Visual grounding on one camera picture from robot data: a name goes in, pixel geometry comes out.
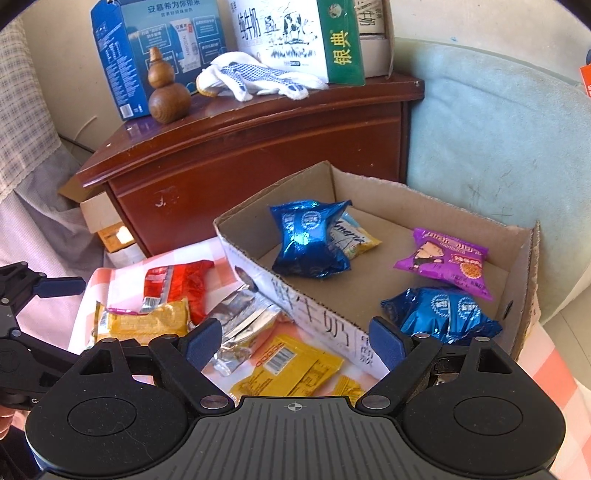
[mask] blue milk box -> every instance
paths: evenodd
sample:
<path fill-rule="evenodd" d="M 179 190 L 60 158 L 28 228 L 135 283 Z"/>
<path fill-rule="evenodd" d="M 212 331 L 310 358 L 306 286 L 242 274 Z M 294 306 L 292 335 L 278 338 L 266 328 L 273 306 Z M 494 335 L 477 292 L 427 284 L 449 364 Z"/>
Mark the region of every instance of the blue milk box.
<path fill-rule="evenodd" d="M 175 81 L 195 93 L 195 78 L 226 51 L 216 0 L 99 0 L 90 12 L 100 60 L 123 120 L 149 115 L 150 48 Z"/>

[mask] wooden gourd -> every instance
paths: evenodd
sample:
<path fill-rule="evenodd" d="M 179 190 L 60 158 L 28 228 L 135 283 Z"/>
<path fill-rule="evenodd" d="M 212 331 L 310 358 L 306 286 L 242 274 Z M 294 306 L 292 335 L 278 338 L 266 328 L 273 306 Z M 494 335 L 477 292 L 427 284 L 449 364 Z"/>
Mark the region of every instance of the wooden gourd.
<path fill-rule="evenodd" d="M 158 47 L 150 49 L 148 82 L 156 89 L 148 100 L 148 110 L 157 122 L 169 124 L 188 114 L 191 94 L 185 85 L 174 82 L 173 66 L 162 59 Z"/>

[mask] blue foil snack package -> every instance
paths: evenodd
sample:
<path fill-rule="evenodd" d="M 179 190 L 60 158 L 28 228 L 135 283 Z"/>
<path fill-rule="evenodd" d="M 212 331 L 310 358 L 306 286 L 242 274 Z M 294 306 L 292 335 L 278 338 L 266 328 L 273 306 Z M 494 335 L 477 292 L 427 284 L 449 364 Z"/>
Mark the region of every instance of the blue foil snack package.
<path fill-rule="evenodd" d="M 474 337 L 493 338 L 502 330 L 458 288 L 410 288 L 381 306 L 406 335 L 428 333 L 448 344 L 470 345 Z"/>
<path fill-rule="evenodd" d="M 270 207 L 281 231 L 281 251 L 273 264 L 279 275 L 323 278 L 350 269 L 330 231 L 351 201 L 321 203 L 300 200 Z"/>

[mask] light blue cushion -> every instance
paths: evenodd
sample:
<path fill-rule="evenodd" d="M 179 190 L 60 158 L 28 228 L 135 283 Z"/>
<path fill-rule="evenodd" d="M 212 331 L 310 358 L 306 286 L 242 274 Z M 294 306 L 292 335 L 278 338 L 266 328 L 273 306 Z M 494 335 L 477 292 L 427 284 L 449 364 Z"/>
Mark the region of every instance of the light blue cushion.
<path fill-rule="evenodd" d="M 591 100 L 563 79 L 462 47 L 397 40 L 425 80 L 411 113 L 408 184 L 502 223 L 541 222 L 548 319 L 591 262 Z"/>

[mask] silver foil package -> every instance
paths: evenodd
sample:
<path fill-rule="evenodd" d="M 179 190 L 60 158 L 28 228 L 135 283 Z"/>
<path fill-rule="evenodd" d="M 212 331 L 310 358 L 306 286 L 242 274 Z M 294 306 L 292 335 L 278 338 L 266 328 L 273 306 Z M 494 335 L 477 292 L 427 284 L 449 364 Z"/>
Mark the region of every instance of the silver foil package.
<path fill-rule="evenodd" d="M 223 299 L 208 316 L 222 324 L 222 346 L 210 364 L 224 377 L 252 356 L 276 321 L 287 318 L 279 306 L 246 285 Z"/>

